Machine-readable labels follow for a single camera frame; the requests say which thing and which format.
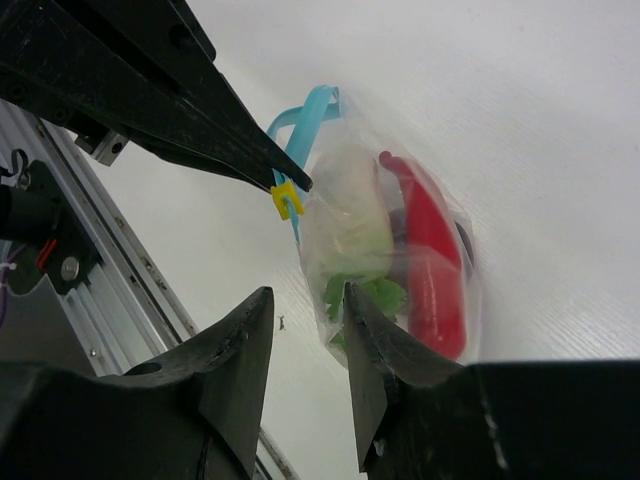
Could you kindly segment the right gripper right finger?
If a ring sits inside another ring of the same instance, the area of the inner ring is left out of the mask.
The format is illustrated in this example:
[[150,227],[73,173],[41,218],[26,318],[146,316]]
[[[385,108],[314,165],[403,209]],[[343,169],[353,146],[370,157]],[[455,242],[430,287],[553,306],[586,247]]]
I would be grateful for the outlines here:
[[635,479],[635,360],[448,360],[344,292],[358,464],[371,479]]

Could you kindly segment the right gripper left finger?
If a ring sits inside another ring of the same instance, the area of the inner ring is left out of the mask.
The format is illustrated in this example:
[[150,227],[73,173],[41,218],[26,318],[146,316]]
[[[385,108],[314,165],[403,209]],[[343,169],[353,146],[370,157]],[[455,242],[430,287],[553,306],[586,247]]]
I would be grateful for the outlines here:
[[257,289],[213,326],[124,375],[1,366],[5,479],[248,479],[273,341]]

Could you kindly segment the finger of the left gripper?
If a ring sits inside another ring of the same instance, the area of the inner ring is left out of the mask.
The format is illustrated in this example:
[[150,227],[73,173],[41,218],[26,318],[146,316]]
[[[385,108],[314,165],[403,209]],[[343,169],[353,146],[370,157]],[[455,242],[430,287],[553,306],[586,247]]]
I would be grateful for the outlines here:
[[1,96],[78,134],[115,132],[160,159],[269,190],[312,185],[260,128],[184,1],[5,1]]
[[241,180],[264,191],[275,185],[275,144],[248,147],[243,139],[191,116],[187,106],[127,81],[100,85],[106,76],[83,80],[78,92],[41,85],[1,67],[1,98],[91,142],[109,131],[160,159],[191,169]]

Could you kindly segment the red chili pepper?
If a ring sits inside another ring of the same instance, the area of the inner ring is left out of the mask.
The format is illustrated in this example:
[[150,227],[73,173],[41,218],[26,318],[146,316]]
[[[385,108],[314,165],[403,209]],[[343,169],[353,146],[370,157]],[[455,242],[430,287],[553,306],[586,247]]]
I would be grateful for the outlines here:
[[463,261],[446,201],[435,180],[413,161],[384,151],[379,162],[396,177],[404,200],[409,333],[456,360],[466,346]]

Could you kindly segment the clear zip top bag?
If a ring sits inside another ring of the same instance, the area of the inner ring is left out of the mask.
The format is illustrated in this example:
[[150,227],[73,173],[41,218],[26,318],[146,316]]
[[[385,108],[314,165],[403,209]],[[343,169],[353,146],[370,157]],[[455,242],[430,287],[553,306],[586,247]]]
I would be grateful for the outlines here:
[[268,128],[312,179],[304,191],[282,173],[271,196],[292,226],[318,333],[347,359],[344,287],[354,284],[393,324],[436,353],[475,361],[481,285],[471,222],[439,180],[343,98],[313,88]]

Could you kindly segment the white radish with leaves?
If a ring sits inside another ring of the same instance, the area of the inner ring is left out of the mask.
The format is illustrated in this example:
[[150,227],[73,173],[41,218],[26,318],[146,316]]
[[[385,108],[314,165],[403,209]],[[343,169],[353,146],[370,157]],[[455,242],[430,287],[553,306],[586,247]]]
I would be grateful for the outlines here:
[[395,247],[374,152],[360,144],[340,145],[321,155],[312,178],[298,227],[300,262],[325,344],[344,352],[346,283],[360,285],[393,322],[408,295],[388,278]]

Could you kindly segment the purple onion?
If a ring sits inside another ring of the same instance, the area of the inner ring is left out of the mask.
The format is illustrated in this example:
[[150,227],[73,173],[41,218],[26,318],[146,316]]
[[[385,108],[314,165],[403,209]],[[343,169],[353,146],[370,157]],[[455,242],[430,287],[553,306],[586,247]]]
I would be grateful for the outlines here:
[[[389,213],[391,222],[391,230],[393,234],[394,244],[396,246],[405,247],[407,245],[407,227],[404,209],[395,209]],[[464,245],[466,251],[466,264],[470,268],[475,267],[475,253],[472,246],[471,238],[464,228],[462,223],[458,220],[454,221],[456,229],[458,231],[459,239]]]

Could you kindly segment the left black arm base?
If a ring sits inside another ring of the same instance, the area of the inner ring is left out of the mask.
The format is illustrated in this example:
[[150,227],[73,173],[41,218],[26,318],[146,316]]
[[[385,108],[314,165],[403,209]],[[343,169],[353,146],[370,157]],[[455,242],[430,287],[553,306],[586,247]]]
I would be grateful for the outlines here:
[[46,275],[59,295],[88,280],[100,254],[49,167],[22,149],[10,154],[1,177],[1,238],[35,250],[35,271]]

